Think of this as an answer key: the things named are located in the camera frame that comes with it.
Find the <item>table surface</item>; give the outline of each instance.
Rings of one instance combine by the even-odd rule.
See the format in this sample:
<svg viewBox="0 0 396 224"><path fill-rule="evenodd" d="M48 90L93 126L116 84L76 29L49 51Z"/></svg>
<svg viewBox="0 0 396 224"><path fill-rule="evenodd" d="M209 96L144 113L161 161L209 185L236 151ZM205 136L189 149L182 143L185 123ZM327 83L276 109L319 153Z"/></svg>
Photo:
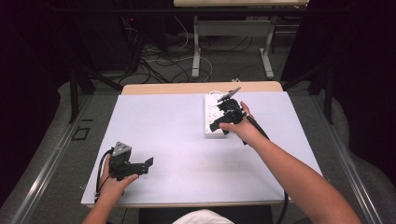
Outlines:
<svg viewBox="0 0 396 224"><path fill-rule="evenodd" d="M271 140L321 174L288 94L278 82L128 85L119 96L81 200L93 206L99 160L117 141L130 145L130 161L154 157L147 175L127 188L117 206L177 207L270 204L283 189L249 146L233 133L204 135L204 96L241 87Z"/></svg>
<svg viewBox="0 0 396 224"><path fill-rule="evenodd" d="M276 81L261 82L209 82L178 84L132 84L122 90L122 95L134 94L173 94L173 93L206 93L213 90L227 92L241 87L240 91L283 91Z"/></svg>
<svg viewBox="0 0 396 224"><path fill-rule="evenodd" d="M309 0L175 0L176 7L259 7L259 6L301 6Z"/></svg>

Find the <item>table leg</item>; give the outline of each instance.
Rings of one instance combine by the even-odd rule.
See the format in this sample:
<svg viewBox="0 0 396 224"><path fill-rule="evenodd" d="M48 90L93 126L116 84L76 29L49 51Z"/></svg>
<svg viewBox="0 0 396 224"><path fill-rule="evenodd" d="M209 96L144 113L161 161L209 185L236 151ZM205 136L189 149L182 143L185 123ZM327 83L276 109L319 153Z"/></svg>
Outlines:
<svg viewBox="0 0 396 224"><path fill-rule="evenodd" d="M201 60L201 49L199 48L199 29L198 29L198 18L194 17L194 59L192 61L192 78L199 77L199 65Z"/></svg>
<svg viewBox="0 0 396 224"><path fill-rule="evenodd" d="M260 55L262 56L262 64L264 66L265 75L268 79L274 79L274 72L271 67L270 60L268 58L268 51L271 48L271 40L274 35L276 26L276 17L271 18L271 24L268 26L268 35L265 38L264 49L260 49Z"/></svg>

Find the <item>white power strip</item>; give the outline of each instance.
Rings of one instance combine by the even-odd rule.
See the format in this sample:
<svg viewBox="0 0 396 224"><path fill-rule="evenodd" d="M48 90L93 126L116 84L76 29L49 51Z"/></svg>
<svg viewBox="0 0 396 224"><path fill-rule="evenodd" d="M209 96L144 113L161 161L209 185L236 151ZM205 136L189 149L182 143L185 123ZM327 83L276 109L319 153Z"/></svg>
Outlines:
<svg viewBox="0 0 396 224"><path fill-rule="evenodd" d="M205 137L206 138L225 138L222 129L217 129L214 132L210 130L209 125L216 119L223 116L223 113L218 108L218 99L223 95L214 93L205 95Z"/></svg>

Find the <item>gray floor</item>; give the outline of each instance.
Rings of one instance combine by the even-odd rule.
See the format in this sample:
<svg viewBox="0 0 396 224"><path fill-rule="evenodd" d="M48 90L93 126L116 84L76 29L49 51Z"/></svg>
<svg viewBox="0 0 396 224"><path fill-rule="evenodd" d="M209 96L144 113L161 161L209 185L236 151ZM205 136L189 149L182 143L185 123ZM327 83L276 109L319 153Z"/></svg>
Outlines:
<svg viewBox="0 0 396 224"><path fill-rule="evenodd" d="M243 36L207 38L202 42L202 47L207 48L210 43L211 49L231 49L243 39ZM239 46L240 49L247 46L248 42L249 38ZM210 64L202 60L201 66L207 72L212 70L210 81L231 81L231 79L236 77L242 81L267 80L263 73L262 61L258 52L258 47L261 43L261 39L253 38L251 46L244 51L213 52L203 50L202 57L205 57ZM291 43L292 38L290 37L279 38L276 52L270 54L270 60L276 75L275 80L280 80ZM176 46L172 50L187 51L188 49L180 49L179 46ZM151 56L146 59L153 60L155 58ZM185 70L191 68L191 60L180 61L178 63L180 67L164 67L159 66L155 62L150 64L165 77L169 79L175 77L175 81L186 80L186 76L180 75L176 77L182 71L180 67ZM194 81L208 81L204 73L202 72L203 75ZM109 77L117 76L115 72L106 75ZM128 77L121 84L139 83L145 78L143 76ZM118 94L118 92L114 92L103 83L97 81L94 81L94 83L98 91L94 96L85 97L81 95L80 101L82 102L81 105L83 108L81 110L83 113L78 118L78 122L72 125L68 125L67 122L70 118L71 111L68 84L63 85L59 89L62 100L57 114L28 169L21 178L20 183L2 206L0 210L1 223L11 223L12 220L15 223L19 223L19 219L15 218L16 215L25 216L27 223L78 223L89 212L89 208L79 203L84 184L91 174L91 169L85 169L85 167L92 167L93 160L97 156L97 148L101 144L101 138L106 131L106 125L110 119ZM315 102L320 102L322 97L308 96L305 88L305 83L302 83L293 91L290 91L290 99L293 101L304 131L307 134L308 141L318 159L319 166L323 174L347 197L357 210L359 216L364 220L367 218L367 214L361 208L361 202L356 199L356 190L351 187L350 180L341 168L342 165L338 159L339 154L334 150L334 143L333 139L330 138L329 128L319 113L320 109L316 106L317 104ZM333 112L335 122L333 128L337 131L338 136L341 137L341 142L347 146L347 120L343 114L342 107L336 102L333 105ZM91 119L92 121L81 121L82 119ZM81 128L90 128L85 141L70 140L72 138L71 135L76 132L78 126ZM54 160L53 155L57 151L60 151L60 149L64 150L62 153L57 154L58 160ZM359 177L364 183L364 189L367 190L367 194L370 196L369 199L372 200L376 209L374 214L378 214L383 223L392 223L393 220L396 220L396 216L393 215L392 211L392 208L396 207L395 188L371 164L353 155L351 156ZM50 182L48 185L43 186L43 189L39 190L40 193L33 203L26 201L29 191L37 191L37 189L33 188L33 185L37 177L41 176L42 173L40 172L47 164L53 165L51 169L53 173L46 176ZM22 214L17 214L21 211L21 206L25 204L29 204L31 206L30 209L22 210ZM277 219L280 208L281 204L273 206L274 219ZM138 212L138 209L129 209L126 213L125 220L127 221L125 223L137 223ZM121 223L124 213L125 209L116 208L109 220L113 223ZM303 217L304 214L294 204L291 204L284 223L293 223Z"/></svg>

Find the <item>black cable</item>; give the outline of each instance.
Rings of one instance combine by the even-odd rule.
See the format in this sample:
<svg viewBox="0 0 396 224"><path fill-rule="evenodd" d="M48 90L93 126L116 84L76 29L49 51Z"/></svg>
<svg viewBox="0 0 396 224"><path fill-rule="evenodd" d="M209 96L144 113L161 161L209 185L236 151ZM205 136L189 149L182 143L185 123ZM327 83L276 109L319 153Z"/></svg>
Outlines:
<svg viewBox="0 0 396 224"><path fill-rule="evenodd" d="M162 80L165 83L171 83L171 81L169 81L168 79L166 79L165 77L163 77L160 73L158 73L157 71L155 71L144 59L140 60L141 63L147 67L148 70L150 70L158 79Z"/></svg>
<svg viewBox="0 0 396 224"><path fill-rule="evenodd" d="M235 106L233 106L233 105L231 105L231 107L234 107L234 108L236 108L236 109L238 109L238 110L240 110L240 111L243 111L243 110L241 110L241 108L237 108L237 107L235 107ZM247 118L247 120L264 136L264 137L266 137L266 138L268 138L268 140L270 139L269 137L268 137L268 135L265 133L265 131L262 129L262 127L259 125L259 123L254 119L254 118L252 118L247 112L243 112L243 115ZM285 199L284 199L284 202L283 202L283 208L282 208L282 212L281 212L281 214L280 214L280 216L279 216L279 219L277 220L277 222L276 222L276 224L280 224L280 223L282 223L282 220L283 220L283 218L285 217L285 215L286 215L286 212L287 212L287 210L288 210L288 205L289 205L289 195L288 195L288 193L285 191L285 190L283 190L283 192L284 192L284 194L285 194Z"/></svg>
<svg viewBox="0 0 396 224"><path fill-rule="evenodd" d="M96 192L95 192L95 199L94 199L95 202L98 200L100 188L103 186L103 184L102 184L102 186L99 187L100 176L101 176L101 173L102 173L102 164L103 164L103 161L105 160L105 157L107 156L107 154L113 153L113 150L114 150L114 148L111 148L111 149L109 149L108 151L106 151L106 153L102 156L102 159L101 159L100 162L99 162L98 176L96 177Z"/></svg>
<svg viewBox="0 0 396 224"><path fill-rule="evenodd" d="M113 175L113 172L110 174L110 175L108 175L107 177L106 177L106 179L103 181L103 183L100 185L100 187L99 187L99 189L98 189L98 191L97 192L100 192L100 190L102 189L102 186L106 183L106 181L111 177L111 175Z"/></svg>
<svg viewBox="0 0 396 224"><path fill-rule="evenodd" d="M245 42L245 40L248 39L248 35L241 41L239 42L239 44L237 44L235 47L233 47L232 49L209 49L209 48L202 48L203 51L212 51L212 52L240 52L240 51L244 51L246 49L248 49L252 42L253 42L253 36L250 37L250 42L248 43L248 45L244 48L244 49L236 49L238 48L243 42Z"/></svg>
<svg viewBox="0 0 396 224"><path fill-rule="evenodd" d="M202 43L206 42L207 47L202 46ZM206 39L200 39L199 40L199 48L200 49L209 49L212 45L210 44L210 41L206 40Z"/></svg>
<svg viewBox="0 0 396 224"><path fill-rule="evenodd" d="M186 74L186 76L188 76L189 74L187 74L187 71L186 70L184 70L184 68L183 67L181 67L180 65L178 65L178 62L180 62L180 61L178 61L177 63L176 62L174 62L172 59L170 59L170 58L168 58L168 57L166 57L166 56L159 56L158 58L160 58L160 57L163 57L163 58L165 58L166 60L168 60L170 63L172 63L173 65L176 65L177 67L179 67L180 69L181 69L181 71L183 72L183 73L185 73Z"/></svg>
<svg viewBox="0 0 396 224"><path fill-rule="evenodd" d="M121 222L121 224L123 224L123 222L125 221L126 212L128 212L128 208L125 209L124 215L123 215L123 217L122 217L122 222Z"/></svg>
<svg viewBox="0 0 396 224"><path fill-rule="evenodd" d="M144 80L143 82L141 82L141 83L139 83L139 84L146 84L146 83L148 83L149 82L149 80L152 78L152 75L151 75L151 73L136 73L136 74L131 74L131 75L129 75L128 77L137 77L137 76L146 76L147 78L146 78L146 80ZM119 84L121 84L121 82L125 79L125 78L127 78L127 77L123 77L123 78L121 78L120 80L119 80Z"/></svg>
<svg viewBox="0 0 396 224"><path fill-rule="evenodd" d="M211 73L207 73L207 77L204 79L204 83L205 82L210 82L210 78L212 78L212 74Z"/></svg>
<svg viewBox="0 0 396 224"><path fill-rule="evenodd" d="M233 74L233 78L234 79L241 79L241 76L242 76L242 73L244 73L244 74L246 74L247 72L247 70L249 69L249 71L248 71L248 74L250 74L250 73L252 73L252 71L250 71L250 70L252 70L252 69L254 69L254 70L259 70L261 73L264 73L264 71L263 71L263 69L262 69L262 67L259 67L258 65L249 65L249 66L246 66L246 67L243 67L242 69L239 69L239 71L237 71L237 72L235 72L234 74Z"/></svg>
<svg viewBox="0 0 396 224"><path fill-rule="evenodd" d="M152 72L151 67L149 66L149 64L145 60L140 59L140 61L141 61L140 63L142 64L142 66L145 67L148 70L148 75L149 76L154 77L159 83L163 83L161 77L158 77L157 75L154 76L154 75L151 74L151 72Z"/></svg>
<svg viewBox="0 0 396 224"><path fill-rule="evenodd" d="M193 69L198 69L198 70L200 70L200 71L203 71L203 72L205 72L205 73L209 76L209 73L208 73L205 69L203 69L203 68L189 68L189 69L186 69L185 71L187 72L187 71L193 70ZM183 73L184 73L184 72L179 72L179 73L177 73L174 77L172 77L171 81L174 82L175 79L176 79L178 76L180 76L181 74L183 74ZM191 81L191 80L190 80L190 75L189 75L189 74L186 74L186 77L187 77L187 80L180 80L180 81L178 81L177 83L181 83L181 82L187 82L187 83L196 82L196 81Z"/></svg>
<svg viewBox="0 0 396 224"><path fill-rule="evenodd" d="M185 55L189 55L189 54L192 52L192 50L193 50L192 42L191 42L190 39L189 39L189 41L187 42L187 44L183 44L182 46L178 45L178 43L180 43L182 40L183 40L183 43L186 43L186 42L184 41L184 39L180 39L180 40L178 40L177 42L175 42L175 43L173 43L173 44L169 44L169 47L171 47L171 46L178 46L178 47L180 47L179 49L187 49L186 52L183 52L183 53L181 53L181 54L180 54L179 52L176 52L176 51L169 51L169 52L171 52L171 53L176 53L176 54L178 55L179 58L182 57L182 56L185 56Z"/></svg>
<svg viewBox="0 0 396 224"><path fill-rule="evenodd" d="M283 218L286 215L286 211L288 210L289 195L285 190L283 190L283 191L285 192L285 200L283 202L282 212L280 213L279 219L277 220L276 224L280 224L282 222Z"/></svg>
<svg viewBox="0 0 396 224"><path fill-rule="evenodd" d="M156 64L158 64L159 66L162 66L162 67L168 67L168 66L173 66L173 65L177 65L177 63L178 63L178 60L180 59L180 57L177 57L177 61L176 62L174 62L172 59L170 59L170 58L168 58L168 57L166 57L166 56L163 56L163 55L158 55L158 57L155 59L155 60L153 60Z"/></svg>

